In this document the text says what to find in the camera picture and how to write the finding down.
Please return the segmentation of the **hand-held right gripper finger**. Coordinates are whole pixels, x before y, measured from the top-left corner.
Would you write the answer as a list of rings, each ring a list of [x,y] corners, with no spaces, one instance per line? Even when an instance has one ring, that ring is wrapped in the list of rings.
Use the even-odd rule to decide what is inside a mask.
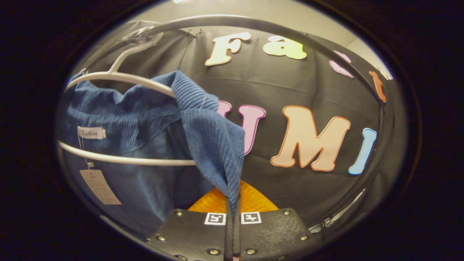
[[[230,261],[232,242],[230,202],[214,188],[189,209],[173,210],[148,244],[172,261]]]
[[[293,208],[279,209],[247,182],[240,182],[234,254],[240,261],[297,261],[320,247]]]

